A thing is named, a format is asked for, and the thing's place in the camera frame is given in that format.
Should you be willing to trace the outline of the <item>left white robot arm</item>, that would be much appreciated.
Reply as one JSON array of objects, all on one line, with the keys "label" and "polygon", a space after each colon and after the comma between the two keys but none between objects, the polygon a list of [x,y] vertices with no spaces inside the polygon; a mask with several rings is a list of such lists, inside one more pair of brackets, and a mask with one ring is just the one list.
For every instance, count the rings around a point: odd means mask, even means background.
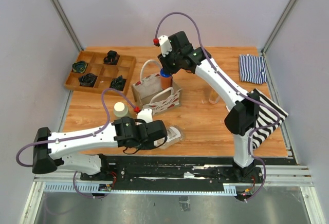
[{"label": "left white robot arm", "polygon": [[109,166],[100,156],[88,156],[83,151],[104,147],[124,147],[153,150],[155,141],[167,140],[167,130],[161,120],[146,122],[123,117],[103,127],[75,132],[54,133],[46,127],[39,129],[43,137],[33,143],[32,172],[48,174],[58,167],[93,175],[103,181],[110,175]]}]

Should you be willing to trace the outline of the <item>black white striped cloth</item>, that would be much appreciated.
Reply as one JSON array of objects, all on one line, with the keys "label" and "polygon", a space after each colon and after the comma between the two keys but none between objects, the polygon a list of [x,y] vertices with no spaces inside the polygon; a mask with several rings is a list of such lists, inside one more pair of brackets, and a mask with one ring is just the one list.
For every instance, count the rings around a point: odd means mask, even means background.
[{"label": "black white striped cloth", "polygon": [[[288,113],[258,89],[254,89],[252,92],[256,92],[259,95],[260,102],[270,106],[280,115],[280,121],[278,124],[259,129],[253,133],[252,148],[256,150],[285,121],[288,117]],[[267,108],[260,106],[259,116],[256,120],[256,127],[270,125],[275,121],[277,121],[277,116]]]}]

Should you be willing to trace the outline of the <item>blue white striped cloth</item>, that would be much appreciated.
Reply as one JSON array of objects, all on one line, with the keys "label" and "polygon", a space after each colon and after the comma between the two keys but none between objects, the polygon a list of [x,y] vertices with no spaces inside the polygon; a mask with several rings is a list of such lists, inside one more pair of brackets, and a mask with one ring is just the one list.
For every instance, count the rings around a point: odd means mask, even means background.
[{"label": "blue white striped cloth", "polygon": [[267,83],[263,56],[239,55],[239,77],[241,82],[262,85]]}]

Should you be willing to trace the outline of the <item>clear bottle white cap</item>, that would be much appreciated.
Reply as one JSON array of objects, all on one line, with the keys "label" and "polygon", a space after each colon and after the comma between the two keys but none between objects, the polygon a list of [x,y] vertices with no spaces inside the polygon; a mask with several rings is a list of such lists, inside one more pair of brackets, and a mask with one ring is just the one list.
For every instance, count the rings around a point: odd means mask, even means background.
[{"label": "clear bottle white cap", "polygon": [[184,139],[185,139],[185,136],[180,127],[170,126],[167,128],[167,141],[159,148],[164,150],[178,142],[183,141]]}]

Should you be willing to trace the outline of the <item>orange spray bottle back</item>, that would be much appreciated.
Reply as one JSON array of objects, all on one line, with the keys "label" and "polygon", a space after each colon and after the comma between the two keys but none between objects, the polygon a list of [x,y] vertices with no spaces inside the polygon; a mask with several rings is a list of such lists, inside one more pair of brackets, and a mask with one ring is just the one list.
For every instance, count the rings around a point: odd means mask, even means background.
[{"label": "orange spray bottle back", "polygon": [[160,70],[160,84],[163,90],[172,86],[172,76],[167,74],[163,68]]}]

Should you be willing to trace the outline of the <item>clear bottle pink cap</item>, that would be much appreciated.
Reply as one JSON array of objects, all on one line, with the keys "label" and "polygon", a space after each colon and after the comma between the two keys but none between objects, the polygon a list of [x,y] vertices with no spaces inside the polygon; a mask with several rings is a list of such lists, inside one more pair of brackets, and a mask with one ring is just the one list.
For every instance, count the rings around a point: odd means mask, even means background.
[{"label": "clear bottle pink cap", "polygon": [[216,103],[219,102],[220,99],[221,98],[218,95],[218,93],[214,89],[211,89],[210,94],[209,94],[209,98],[208,98],[209,102],[211,104],[216,104]]}]

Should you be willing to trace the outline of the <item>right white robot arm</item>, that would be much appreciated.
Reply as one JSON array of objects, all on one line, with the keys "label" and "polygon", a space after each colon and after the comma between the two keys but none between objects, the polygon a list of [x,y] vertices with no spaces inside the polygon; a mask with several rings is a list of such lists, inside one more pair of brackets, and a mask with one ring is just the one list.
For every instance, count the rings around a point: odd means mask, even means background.
[{"label": "right white robot arm", "polygon": [[233,177],[239,183],[246,182],[255,168],[248,137],[258,117],[259,95],[238,86],[203,47],[193,48],[183,31],[171,36],[156,36],[153,43],[161,50],[158,59],[166,74],[173,75],[181,69],[190,71],[224,100],[230,110],[224,123],[234,139]]}]

